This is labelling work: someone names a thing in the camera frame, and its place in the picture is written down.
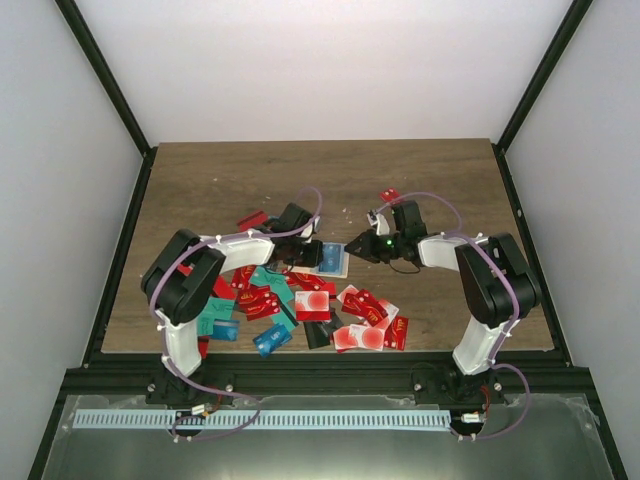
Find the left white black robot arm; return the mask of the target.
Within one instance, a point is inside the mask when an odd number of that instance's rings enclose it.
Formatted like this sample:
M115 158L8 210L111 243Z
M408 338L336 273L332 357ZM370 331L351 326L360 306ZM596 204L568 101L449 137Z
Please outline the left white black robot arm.
M161 361L173 374L168 388L178 401L194 403L204 392L205 381L195 372L202 361L196 318L218 277L241 267L300 257L317 265L322 247L313 236L320 212L290 203L265 226L216 236L180 229L165 245L142 276L141 290L161 334Z

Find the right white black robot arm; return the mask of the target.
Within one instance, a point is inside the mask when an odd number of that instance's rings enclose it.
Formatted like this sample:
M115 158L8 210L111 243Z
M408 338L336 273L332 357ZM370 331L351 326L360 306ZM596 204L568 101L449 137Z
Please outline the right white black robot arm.
M392 200L367 214L370 228L345 251L370 263L403 259L417 268L457 272L471 318L453 350L457 369L444 378L458 403L480 390L477 376L496 365L512 330L542 300L541 286L509 233L471 238L459 232L430 233L414 200Z

